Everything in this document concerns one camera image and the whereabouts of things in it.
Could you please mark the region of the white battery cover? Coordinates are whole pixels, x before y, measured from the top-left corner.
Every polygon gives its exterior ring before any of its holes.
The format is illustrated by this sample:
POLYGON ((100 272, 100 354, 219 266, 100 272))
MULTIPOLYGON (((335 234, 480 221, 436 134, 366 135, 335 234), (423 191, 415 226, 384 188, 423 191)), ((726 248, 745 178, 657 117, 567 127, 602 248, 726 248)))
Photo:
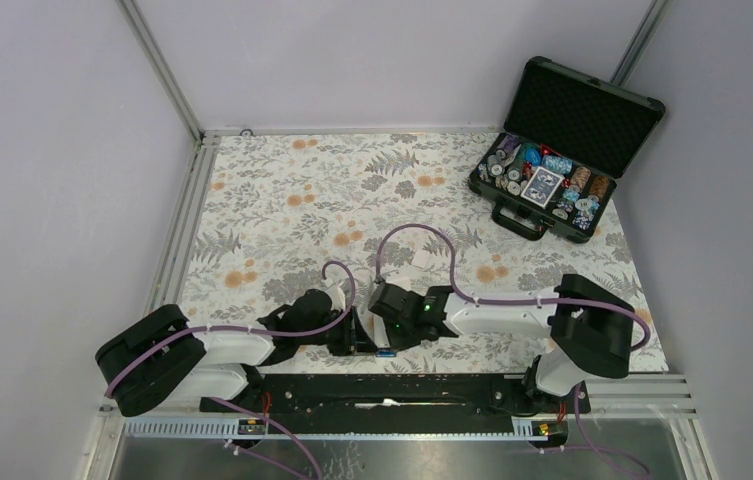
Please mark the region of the white battery cover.
POLYGON ((412 258, 411 265, 415 268, 426 270, 431 261, 431 253, 426 250, 417 250, 412 258))

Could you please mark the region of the blue battery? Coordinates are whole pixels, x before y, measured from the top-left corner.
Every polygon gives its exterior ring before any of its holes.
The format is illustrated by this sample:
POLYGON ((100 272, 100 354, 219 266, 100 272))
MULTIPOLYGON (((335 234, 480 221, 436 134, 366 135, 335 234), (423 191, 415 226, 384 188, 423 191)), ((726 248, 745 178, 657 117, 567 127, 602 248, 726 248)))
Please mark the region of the blue battery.
POLYGON ((397 352, 392 349, 379 349, 375 356, 377 358, 395 358, 397 356, 397 352))

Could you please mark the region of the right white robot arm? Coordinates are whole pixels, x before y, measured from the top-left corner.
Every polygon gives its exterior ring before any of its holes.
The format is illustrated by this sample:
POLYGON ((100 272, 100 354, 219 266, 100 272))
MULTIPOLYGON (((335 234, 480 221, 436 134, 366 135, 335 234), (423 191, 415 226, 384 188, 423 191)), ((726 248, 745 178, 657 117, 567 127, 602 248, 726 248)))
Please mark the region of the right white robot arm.
POLYGON ((621 379, 630 371, 634 308, 578 274, 523 298, 477 298, 453 286, 418 294, 383 281, 368 309, 382 319, 395 350, 477 333, 550 339, 553 349, 533 361, 524 381, 527 402, 541 412, 553 410, 587 379, 621 379))

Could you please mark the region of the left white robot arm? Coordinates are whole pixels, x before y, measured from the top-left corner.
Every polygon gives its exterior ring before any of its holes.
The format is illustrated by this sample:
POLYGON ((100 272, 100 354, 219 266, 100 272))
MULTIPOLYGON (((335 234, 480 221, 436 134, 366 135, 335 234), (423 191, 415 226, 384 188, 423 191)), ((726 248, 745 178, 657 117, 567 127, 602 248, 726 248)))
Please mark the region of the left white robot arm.
POLYGON ((95 362, 107 397, 126 417, 203 397, 248 411, 261 401, 259 368, 286 362, 303 346, 336 357, 379 349, 335 286, 310 289, 247 326, 194 326, 178 305, 163 305, 101 346, 95 362))

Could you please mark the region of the white remote control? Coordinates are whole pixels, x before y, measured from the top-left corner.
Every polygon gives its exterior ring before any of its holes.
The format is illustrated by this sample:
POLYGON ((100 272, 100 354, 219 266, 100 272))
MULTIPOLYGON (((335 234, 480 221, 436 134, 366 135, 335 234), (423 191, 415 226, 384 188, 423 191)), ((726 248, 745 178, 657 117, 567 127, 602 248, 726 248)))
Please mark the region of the white remote control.
POLYGON ((390 341, 387 335, 384 320, 374 315, 373 316, 373 341, 379 349, 392 349, 390 341))

